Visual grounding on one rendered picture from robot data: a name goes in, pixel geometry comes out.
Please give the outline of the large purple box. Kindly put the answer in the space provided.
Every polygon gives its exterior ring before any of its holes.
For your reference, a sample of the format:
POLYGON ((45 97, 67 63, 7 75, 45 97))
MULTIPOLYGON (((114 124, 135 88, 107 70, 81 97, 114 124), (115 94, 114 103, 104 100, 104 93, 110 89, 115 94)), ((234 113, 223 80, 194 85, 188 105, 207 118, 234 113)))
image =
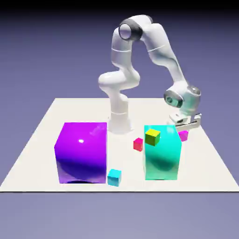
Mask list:
POLYGON ((106 122, 65 122, 54 150, 60 183, 106 183, 106 122))

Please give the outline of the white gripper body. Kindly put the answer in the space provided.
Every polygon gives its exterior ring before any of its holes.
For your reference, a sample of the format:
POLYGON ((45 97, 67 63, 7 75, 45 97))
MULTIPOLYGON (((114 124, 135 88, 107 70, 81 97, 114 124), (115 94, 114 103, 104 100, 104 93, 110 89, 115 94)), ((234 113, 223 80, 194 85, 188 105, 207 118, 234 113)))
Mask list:
POLYGON ((175 125, 177 131, 189 131, 201 125, 201 113, 194 116, 193 121, 189 122, 190 117, 180 113, 172 113, 169 115, 169 124, 175 125))

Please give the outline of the large cyan box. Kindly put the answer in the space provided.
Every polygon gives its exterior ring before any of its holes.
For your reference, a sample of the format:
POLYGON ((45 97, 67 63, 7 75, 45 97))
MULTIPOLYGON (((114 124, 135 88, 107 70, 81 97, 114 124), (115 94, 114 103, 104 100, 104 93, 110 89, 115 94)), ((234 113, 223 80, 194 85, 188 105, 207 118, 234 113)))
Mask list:
POLYGON ((146 180, 177 180, 182 142, 174 125, 145 125, 145 132, 161 132, 156 146, 144 142, 143 166, 146 180))

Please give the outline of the small yellow cube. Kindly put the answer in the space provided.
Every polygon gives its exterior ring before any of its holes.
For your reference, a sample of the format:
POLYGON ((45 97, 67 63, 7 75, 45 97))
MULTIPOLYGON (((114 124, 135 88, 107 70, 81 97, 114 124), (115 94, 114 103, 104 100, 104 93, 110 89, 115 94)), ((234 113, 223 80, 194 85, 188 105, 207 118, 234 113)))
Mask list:
POLYGON ((161 132, 155 129, 149 129, 145 132, 145 143, 151 146, 156 146, 160 140, 161 132))

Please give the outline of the small cyan cube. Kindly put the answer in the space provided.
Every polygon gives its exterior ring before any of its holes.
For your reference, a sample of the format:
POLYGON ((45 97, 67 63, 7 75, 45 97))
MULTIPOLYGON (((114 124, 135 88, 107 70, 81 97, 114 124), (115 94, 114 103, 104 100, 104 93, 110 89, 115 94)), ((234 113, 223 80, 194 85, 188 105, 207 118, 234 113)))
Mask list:
POLYGON ((122 175, 121 170, 111 169, 107 176, 108 185, 118 187, 121 182, 121 175, 122 175))

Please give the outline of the small red cube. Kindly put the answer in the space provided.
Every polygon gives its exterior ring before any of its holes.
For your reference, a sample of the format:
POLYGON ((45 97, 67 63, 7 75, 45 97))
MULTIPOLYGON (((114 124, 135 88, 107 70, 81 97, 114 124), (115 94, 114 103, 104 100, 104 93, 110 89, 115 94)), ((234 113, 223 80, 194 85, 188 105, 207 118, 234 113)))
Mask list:
POLYGON ((133 148, 137 151, 142 151, 143 148, 143 139, 137 138, 134 140, 133 148))

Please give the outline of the small magenta cube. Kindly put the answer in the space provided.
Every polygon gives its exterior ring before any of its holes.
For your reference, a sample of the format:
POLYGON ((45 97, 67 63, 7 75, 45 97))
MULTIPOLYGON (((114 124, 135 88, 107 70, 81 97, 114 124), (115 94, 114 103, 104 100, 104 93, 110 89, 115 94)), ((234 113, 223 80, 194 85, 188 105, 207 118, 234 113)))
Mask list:
POLYGON ((179 137, 181 139, 181 142, 184 142, 184 141, 186 141, 188 139, 188 134, 189 134, 189 132, 186 131, 186 130, 178 132, 178 135, 179 135, 179 137))

